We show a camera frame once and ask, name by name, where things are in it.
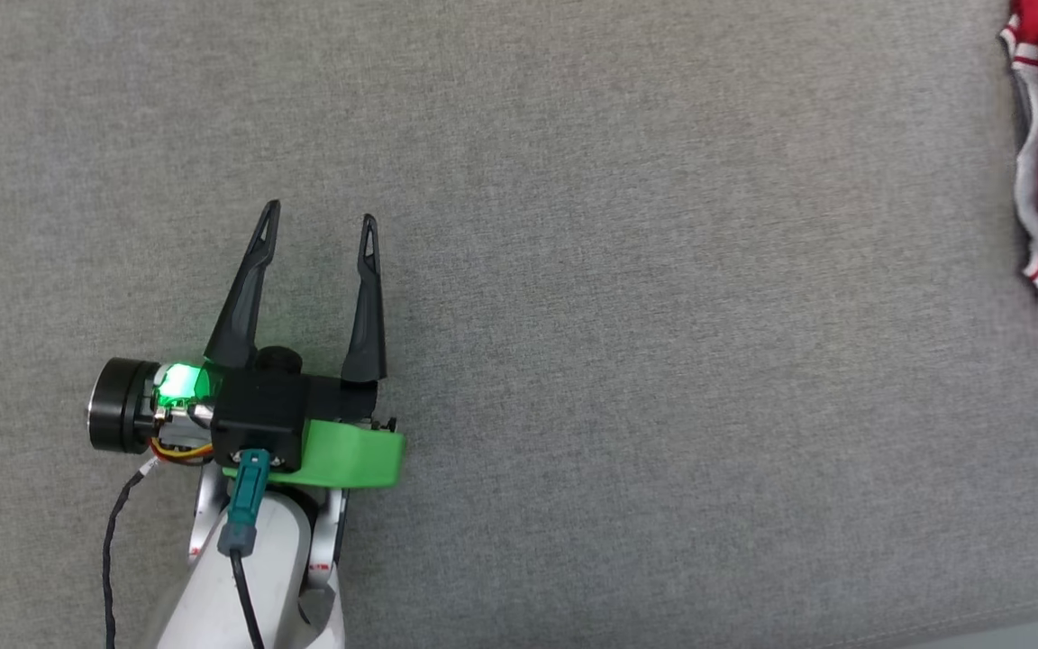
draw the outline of green 3d-printed bracket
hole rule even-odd
[[[292,474],[271,471],[270,481],[321,488],[390,488],[400,481],[404,447],[400,433],[309,420],[302,467]],[[222,472],[236,477],[238,469]]]

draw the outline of white stripe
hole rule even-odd
[[[1028,266],[1025,267],[1025,276],[1038,275],[1038,247],[1035,242],[1028,246]]]
[[[1016,46],[1016,57],[1031,58],[1031,60],[1038,61],[1038,45],[1020,43]]]
[[[1031,245],[1038,247],[1038,66],[1013,65],[1020,99],[1027,99],[1028,134],[1016,155],[1014,201],[1016,216],[1025,226]]]
[[[1001,30],[1001,40],[1008,46],[1008,58],[1016,55],[1016,33],[1014,30],[1020,28],[1020,17],[1011,17],[1008,24]]]

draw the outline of green led light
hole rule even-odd
[[[158,386],[158,401],[162,406],[181,401],[201,399],[210,395],[210,382],[200,367],[175,362],[166,370]]]

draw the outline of cable connector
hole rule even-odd
[[[263,493],[271,477],[271,453],[252,448],[243,451],[239,459],[239,476],[235,481],[235,492],[230,494],[227,507],[227,524],[219,534],[219,555],[230,556],[239,550],[243,557],[250,557],[255,550],[255,520],[263,505]]]
[[[152,469],[158,467],[158,464],[160,464],[158,457],[152,457],[152,459],[144,461],[143,465],[139,467],[140,476],[146,476],[146,474],[152,472]]]

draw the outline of gray carpet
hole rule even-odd
[[[1038,304],[996,0],[0,1],[0,646],[98,646],[111,356],[338,369],[378,215],[403,482],[351,641],[898,646],[1038,617]],[[194,477],[115,543],[119,645]]]

